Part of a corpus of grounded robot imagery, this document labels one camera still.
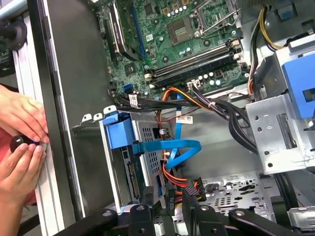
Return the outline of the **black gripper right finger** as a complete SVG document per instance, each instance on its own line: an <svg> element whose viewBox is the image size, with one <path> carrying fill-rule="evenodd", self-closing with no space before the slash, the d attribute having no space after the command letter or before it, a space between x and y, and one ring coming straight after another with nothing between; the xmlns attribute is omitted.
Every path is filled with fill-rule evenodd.
<svg viewBox="0 0 315 236"><path fill-rule="evenodd" d="M182 190L182 212L190 236L294 236L295 232L247 209L236 208L221 220L209 205L200 204L194 188Z"/></svg>

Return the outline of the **person's left hand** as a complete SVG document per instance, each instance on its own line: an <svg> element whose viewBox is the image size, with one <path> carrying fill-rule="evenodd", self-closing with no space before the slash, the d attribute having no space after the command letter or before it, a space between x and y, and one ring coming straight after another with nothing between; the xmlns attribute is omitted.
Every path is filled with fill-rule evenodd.
<svg viewBox="0 0 315 236"><path fill-rule="evenodd" d="M20 133L35 142L49 142L43 105L4 86L0 87L0 127L12 136Z"/></svg>

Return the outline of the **person's right hand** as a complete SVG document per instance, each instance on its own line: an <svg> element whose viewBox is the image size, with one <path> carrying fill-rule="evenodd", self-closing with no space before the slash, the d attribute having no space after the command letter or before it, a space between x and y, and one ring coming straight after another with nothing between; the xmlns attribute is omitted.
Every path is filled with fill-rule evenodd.
<svg viewBox="0 0 315 236"><path fill-rule="evenodd" d="M37 183L46 153L42 146L22 144L0 162L0 203L24 205Z"/></svg>

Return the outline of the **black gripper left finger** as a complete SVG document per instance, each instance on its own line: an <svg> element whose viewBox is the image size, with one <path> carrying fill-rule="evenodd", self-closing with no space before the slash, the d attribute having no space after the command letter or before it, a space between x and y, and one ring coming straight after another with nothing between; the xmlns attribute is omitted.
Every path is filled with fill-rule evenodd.
<svg viewBox="0 0 315 236"><path fill-rule="evenodd" d="M145 187L140 204L117 213L103 208L58 232L58 236L154 236L154 188Z"/></svg>

